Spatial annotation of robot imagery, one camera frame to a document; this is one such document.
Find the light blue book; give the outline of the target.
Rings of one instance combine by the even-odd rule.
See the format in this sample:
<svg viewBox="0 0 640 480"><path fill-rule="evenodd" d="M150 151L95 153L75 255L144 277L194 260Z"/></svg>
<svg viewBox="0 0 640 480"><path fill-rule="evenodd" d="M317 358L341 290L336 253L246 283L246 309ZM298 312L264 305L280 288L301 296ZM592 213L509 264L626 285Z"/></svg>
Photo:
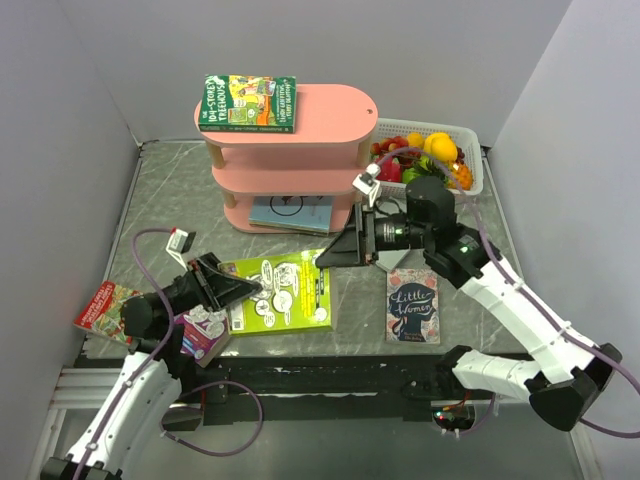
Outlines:
<svg viewBox="0 0 640 480"><path fill-rule="evenodd" d="M255 197L249 223L329 230L333 204L333 196Z"/></svg>

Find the Wuthering Heights dark blue book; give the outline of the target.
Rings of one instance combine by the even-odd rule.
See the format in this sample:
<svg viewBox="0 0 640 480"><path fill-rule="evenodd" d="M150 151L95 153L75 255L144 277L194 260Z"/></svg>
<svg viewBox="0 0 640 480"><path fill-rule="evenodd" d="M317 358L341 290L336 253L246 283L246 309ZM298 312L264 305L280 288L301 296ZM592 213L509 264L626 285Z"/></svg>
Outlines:
<svg viewBox="0 0 640 480"><path fill-rule="evenodd" d="M249 233L255 234L302 234L302 235L314 235L326 237L330 234L329 230L322 229L309 229L306 227L291 226L291 225L260 225L250 224L248 227Z"/></svg>

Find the lime green paperback book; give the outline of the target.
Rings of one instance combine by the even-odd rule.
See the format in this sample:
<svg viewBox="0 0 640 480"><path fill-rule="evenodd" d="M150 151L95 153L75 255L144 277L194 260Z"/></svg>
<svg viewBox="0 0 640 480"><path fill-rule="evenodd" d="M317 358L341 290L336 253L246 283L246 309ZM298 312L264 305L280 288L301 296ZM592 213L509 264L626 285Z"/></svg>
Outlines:
<svg viewBox="0 0 640 480"><path fill-rule="evenodd" d="M235 336L329 331L336 291L331 273L316 266L321 249L225 262L221 269L258 283L261 291L229 309Z"/></svg>

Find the green Treehouse book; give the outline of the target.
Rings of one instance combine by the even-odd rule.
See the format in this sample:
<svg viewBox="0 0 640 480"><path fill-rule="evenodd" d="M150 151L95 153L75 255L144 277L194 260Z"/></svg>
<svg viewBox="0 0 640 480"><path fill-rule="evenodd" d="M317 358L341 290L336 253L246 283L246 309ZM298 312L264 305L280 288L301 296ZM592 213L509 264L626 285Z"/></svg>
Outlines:
<svg viewBox="0 0 640 480"><path fill-rule="evenodd" d="M295 76L207 75L196 113L201 132L295 131Z"/></svg>

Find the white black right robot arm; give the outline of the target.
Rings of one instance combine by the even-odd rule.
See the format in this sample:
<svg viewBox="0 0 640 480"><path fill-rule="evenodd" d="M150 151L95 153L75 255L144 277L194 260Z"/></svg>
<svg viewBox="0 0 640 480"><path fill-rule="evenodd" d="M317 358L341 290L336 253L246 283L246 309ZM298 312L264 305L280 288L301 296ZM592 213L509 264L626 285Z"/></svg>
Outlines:
<svg viewBox="0 0 640 480"><path fill-rule="evenodd" d="M412 180L405 188L406 210L385 218L373 211L379 181L362 173L353 185L368 205L352 208L316 266L366 266L381 251L421 251L427 266L491 313L530 357L516 360L457 345L437 364L439 391L452 399L484 390L527 401L561 431L582 421L619 367L619 350L595 344L550 311L489 240L482 222L469 227L458 221L454 194L436 179Z"/></svg>

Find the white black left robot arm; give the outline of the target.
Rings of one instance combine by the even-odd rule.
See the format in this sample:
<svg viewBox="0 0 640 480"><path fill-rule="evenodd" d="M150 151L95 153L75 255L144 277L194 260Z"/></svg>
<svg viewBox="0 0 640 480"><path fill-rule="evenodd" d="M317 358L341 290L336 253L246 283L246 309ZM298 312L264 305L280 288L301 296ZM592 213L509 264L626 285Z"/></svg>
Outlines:
<svg viewBox="0 0 640 480"><path fill-rule="evenodd" d="M195 359L182 351L184 328L176 316L201 306L217 313L260 292L261 285L220 268L207 253L188 261L165 288L133 296L121 308L125 332L138 345L92 423L62 457L41 467L42 479L121 479L169 407L210 389Z"/></svg>

